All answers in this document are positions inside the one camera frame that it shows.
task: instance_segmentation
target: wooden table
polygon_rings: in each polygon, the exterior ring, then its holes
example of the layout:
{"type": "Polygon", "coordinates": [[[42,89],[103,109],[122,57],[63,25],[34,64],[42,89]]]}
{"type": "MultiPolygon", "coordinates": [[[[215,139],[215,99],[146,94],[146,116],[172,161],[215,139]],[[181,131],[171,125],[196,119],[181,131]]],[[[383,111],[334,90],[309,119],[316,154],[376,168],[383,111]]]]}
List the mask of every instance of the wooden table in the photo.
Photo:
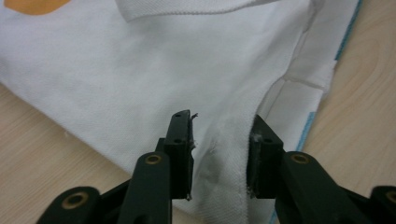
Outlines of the wooden table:
{"type": "MultiPolygon", "coordinates": [[[[368,196],[396,186],[396,2],[364,0],[304,151],[368,196]]],[[[61,192],[129,176],[0,86],[0,222],[35,223],[61,192]]],[[[174,223],[200,223],[174,211],[174,223]]]]}

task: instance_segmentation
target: black metal bracket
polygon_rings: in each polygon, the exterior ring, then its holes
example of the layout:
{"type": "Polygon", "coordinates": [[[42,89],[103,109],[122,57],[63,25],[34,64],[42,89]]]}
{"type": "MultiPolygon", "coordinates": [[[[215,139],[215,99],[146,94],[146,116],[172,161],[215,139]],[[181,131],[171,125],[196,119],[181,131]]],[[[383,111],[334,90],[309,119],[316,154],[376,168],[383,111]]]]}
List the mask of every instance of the black metal bracket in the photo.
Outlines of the black metal bracket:
{"type": "Polygon", "coordinates": [[[173,115],[165,138],[141,156],[132,178],[99,194],[78,187],[59,195],[38,224],[169,224],[172,199],[191,198],[194,148],[190,110],[173,115]]]}
{"type": "Polygon", "coordinates": [[[252,197],[276,199],[281,223],[396,223],[396,187],[376,187],[367,199],[339,187],[312,156],[282,147],[257,117],[250,135],[247,186],[252,197]]]}

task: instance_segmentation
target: wood grain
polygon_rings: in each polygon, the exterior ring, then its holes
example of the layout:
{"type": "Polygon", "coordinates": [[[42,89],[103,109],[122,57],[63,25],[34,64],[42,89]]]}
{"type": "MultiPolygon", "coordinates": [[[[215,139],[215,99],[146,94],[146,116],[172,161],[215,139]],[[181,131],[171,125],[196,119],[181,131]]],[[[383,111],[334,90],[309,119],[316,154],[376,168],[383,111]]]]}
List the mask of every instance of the wood grain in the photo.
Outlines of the wood grain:
{"type": "MultiPolygon", "coordinates": [[[[366,196],[396,186],[395,11],[392,0],[364,1],[304,148],[337,183],[366,196]]],[[[1,223],[35,223],[66,189],[104,192],[129,178],[4,86],[0,171],[1,223]]],[[[201,222],[175,211],[174,223],[201,222]]]]}

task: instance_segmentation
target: table surface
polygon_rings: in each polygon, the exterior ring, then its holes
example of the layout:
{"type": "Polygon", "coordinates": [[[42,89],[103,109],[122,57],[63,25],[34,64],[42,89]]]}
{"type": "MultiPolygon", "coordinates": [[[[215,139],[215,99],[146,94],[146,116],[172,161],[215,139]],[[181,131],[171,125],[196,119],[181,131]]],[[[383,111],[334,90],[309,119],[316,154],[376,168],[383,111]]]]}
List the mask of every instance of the table surface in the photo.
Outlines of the table surface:
{"type": "MultiPolygon", "coordinates": [[[[396,186],[396,1],[364,0],[304,151],[341,186],[396,186]]],[[[0,220],[35,223],[61,192],[129,176],[0,85],[0,220]]],[[[201,223],[174,209],[174,223],[201,223]]]]}

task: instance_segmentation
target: orange print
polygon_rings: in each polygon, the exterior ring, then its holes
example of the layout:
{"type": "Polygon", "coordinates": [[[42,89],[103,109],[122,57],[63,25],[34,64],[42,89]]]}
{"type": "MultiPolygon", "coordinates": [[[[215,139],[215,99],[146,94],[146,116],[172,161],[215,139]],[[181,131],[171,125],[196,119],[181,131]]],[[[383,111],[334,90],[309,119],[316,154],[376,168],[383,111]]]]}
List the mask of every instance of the orange print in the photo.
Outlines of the orange print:
{"type": "Polygon", "coordinates": [[[50,13],[70,0],[4,0],[4,6],[27,15],[50,13]]]}

